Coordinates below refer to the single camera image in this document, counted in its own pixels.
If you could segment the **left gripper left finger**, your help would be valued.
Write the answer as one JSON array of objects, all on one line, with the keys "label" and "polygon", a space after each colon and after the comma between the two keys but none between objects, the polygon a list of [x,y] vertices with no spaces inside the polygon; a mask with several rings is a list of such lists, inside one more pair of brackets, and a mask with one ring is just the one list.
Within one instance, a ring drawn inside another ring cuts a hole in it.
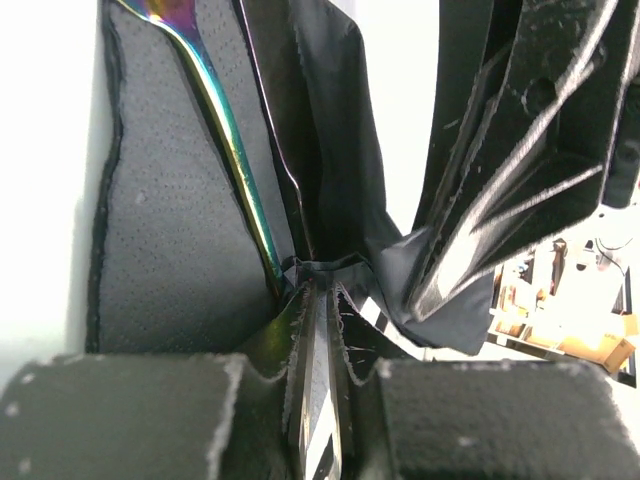
[{"label": "left gripper left finger", "polygon": [[232,354],[31,362],[1,395],[5,479],[297,479],[315,288]]}]

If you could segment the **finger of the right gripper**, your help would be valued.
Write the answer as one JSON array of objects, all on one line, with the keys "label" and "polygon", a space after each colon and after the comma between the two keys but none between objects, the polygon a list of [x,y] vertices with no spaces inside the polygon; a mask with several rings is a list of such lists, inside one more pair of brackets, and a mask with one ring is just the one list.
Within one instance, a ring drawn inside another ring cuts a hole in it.
[{"label": "finger of the right gripper", "polygon": [[639,69],[635,1],[443,1],[414,320],[589,216]]}]

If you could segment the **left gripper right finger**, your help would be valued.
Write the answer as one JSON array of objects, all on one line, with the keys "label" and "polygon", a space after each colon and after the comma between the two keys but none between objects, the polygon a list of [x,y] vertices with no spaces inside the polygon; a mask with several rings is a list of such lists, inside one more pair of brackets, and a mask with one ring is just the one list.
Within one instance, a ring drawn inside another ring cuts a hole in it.
[{"label": "left gripper right finger", "polygon": [[635,479],[639,450],[585,362],[408,355],[341,285],[328,321],[350,479]]}]

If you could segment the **black paper napkin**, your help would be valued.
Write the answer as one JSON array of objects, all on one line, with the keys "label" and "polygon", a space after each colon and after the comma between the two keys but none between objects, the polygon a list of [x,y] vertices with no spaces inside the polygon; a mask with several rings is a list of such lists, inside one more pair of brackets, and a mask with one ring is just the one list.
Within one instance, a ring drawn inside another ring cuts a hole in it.
[{"label": "black paper napkin", "polygon": [[[246,1],[269,104],[297,180],[313,253],[297,256],[234,1],[199,1],[199,31],[238,123],[275,247],[291,275],[315,270],[388,306],[429,347],[478,353],[490,325],[482,277],[425,322],[401,307],[426,231],[386,211],[382,155],[357,24],[328,1]],[[175,44],[102,3],[114,134],[93,229],[85,347],[91,353],[227,352],[276,314],[211,119]]]}]

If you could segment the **dark knife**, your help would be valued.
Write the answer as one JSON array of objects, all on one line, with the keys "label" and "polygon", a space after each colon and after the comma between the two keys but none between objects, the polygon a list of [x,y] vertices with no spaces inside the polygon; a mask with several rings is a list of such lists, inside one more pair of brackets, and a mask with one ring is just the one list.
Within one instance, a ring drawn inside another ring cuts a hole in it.
[{"label": "dark knife", "polygon": [[261,108],[270,138],[274,170],[276,172],[295,253],[303,260],[310,260],[313,249],[312,243],[309,239],[306,219],[304,218],[302,211],[303,204],[301,192],[297,180],[287,165],[284,151],[276,130],[275,119],[267,96],[265,77],[261,71],[256,43],[249,23],[247,2],[239,0],[234,1],[233,4],[243,36],[247,42],[252,70],[259,91]]}]

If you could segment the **iridescent spoon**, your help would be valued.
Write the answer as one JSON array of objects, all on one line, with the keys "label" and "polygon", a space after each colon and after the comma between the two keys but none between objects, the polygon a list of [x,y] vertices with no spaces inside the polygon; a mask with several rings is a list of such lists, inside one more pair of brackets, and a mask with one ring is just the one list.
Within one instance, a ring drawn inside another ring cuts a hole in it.
[{"label": "iridescent spoon", "polygon": [[216,73],[201,37],[193,1],[122,1],[125,9],[159,28],[177,43],[178,51],[192,69],[212,117],[214,134],[222,143],[226,164],[230,167],[241,208],[258,248],[269,284],[275,295],[284,288],[284,276],[265,210],[248,161],[231,104]]}]

